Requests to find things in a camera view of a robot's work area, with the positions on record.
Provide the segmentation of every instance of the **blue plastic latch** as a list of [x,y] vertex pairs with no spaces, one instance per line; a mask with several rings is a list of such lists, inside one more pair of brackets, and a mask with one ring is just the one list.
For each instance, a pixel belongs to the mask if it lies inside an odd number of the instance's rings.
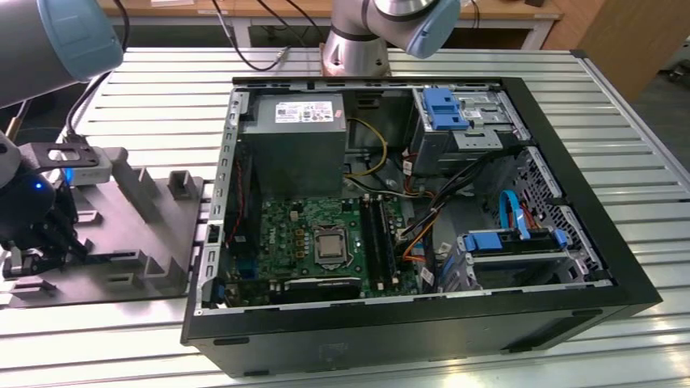
[[430,127],[436,131],[461,130],[469,127],[460,113],[460,103],[449,89],[426,88],[421,92],[422,105],[429,114]]
[[552,236],[560,248],[565,248],[568,246],[568,235],[560,229],[555,229]]
[[476,248],[480,251],[486,249],[501,249],[502,245],[500,244],[500,238],[497,237],[496,232],[478,232],[470,233],[469,237],[476,243]]
[[476,251],[476,242],[473,242],[472,235],[464,236],[462,241],[466,252]]

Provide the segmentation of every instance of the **table leg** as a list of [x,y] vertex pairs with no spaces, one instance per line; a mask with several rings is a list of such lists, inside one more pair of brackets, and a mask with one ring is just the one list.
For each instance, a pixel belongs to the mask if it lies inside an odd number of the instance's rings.
[[527,33],[527,38],[521,44],[523,50],[540,50],[544,40],[547,39],[548,32],[551,31],[552,20],[535,21],[533,27]]

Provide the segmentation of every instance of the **aluminum table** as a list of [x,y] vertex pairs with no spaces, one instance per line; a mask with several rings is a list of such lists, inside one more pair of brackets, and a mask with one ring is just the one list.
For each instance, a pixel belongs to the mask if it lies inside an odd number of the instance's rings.
[[[273,51],[248,56],[269,63]],[[393,75],[524,79],[664,301],[544,352],[240,380],[178,344],[184,298],[0,310],[0,387],[690,385],[690,179],[591,62],[568,52],[486,50],[424,61],[390,50],[389,59]],[[273,74],[318,69],[316,51],[296,49]],[[127,148],[130,164],[154,178],[189,169],[208,197],[232,77],[249,75],[224,48],[131,48],[77,132],[94,146]],[[198,241],[206,212],[205,204]]]

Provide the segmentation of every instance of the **gray robot arm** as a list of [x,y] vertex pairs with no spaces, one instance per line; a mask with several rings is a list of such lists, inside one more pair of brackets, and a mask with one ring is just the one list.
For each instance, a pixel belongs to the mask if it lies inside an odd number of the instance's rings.
[[430,56],[450,35],[458,13],[460,0],[334,0],[321,53],[325,75],[385,75],[385,41],[417,58]]

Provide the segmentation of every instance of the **screw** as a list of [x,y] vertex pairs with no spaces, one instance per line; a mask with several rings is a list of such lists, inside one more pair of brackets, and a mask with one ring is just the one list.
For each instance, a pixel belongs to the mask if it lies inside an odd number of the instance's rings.
[[397,182],[393,179],[385,180],[385,186],[389,190],[397,190]]

